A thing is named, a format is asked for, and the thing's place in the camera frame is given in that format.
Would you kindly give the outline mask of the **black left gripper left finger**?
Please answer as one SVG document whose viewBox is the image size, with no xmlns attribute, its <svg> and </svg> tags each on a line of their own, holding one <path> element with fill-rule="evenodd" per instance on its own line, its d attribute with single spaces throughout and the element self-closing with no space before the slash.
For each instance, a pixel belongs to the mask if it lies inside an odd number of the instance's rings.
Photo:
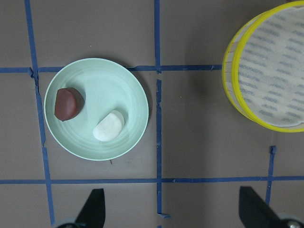
<svg viewBox="0 0 304 228">
<path fill-rule="evenodd" d="M 79 228 L 103 228 L 105 224 L 104 189 L 93 189 L 78 214 L 75 224 Z"/>
</svg>

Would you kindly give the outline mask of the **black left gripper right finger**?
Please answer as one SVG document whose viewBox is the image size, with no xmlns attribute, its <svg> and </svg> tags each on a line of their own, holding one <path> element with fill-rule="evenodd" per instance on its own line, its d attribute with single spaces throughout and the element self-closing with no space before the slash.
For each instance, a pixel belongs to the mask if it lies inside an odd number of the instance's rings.
<svg viewBox="0 0 304 228">
<path fill-rule="evenodd" d="M 249 186 L 239 189 L 238 214 L 245 228 L 275 228 L 281 219 Z"/>
</svg>

